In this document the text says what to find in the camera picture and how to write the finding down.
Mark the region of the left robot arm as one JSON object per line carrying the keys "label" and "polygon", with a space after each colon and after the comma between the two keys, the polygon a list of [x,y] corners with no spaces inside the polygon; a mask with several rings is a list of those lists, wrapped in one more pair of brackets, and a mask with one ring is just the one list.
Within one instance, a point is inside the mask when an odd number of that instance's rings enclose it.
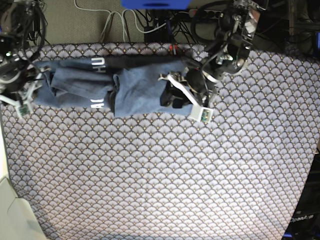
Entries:
{"label": "left robot arm", "polygon": [[[216,32],[212,40],[201,38],[196,25],[207,13],[207,8],[226,5],[217,17]],[[191,35],[205,44],[208,56],[201,62],[182,57],[185,68],[161,76],[166,86],[160,105],[180,109],[192,104],[208,107],[217,93],[216,86],[226,74],[238,74],[249,57],[253,45],[260,11],[266,7],[254,0],[219,0],[196,10],[190,24]]]}

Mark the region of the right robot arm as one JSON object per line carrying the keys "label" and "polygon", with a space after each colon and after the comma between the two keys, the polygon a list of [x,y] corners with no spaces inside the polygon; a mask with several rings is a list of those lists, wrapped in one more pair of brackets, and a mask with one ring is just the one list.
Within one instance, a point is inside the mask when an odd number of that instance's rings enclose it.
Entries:
{"label": "right robot arm", "polygon": [[0,14],[0,101],[30,111],[34,91],[48,66],[35,62],[46,42],[47,20],[41,0],[11,0]]}

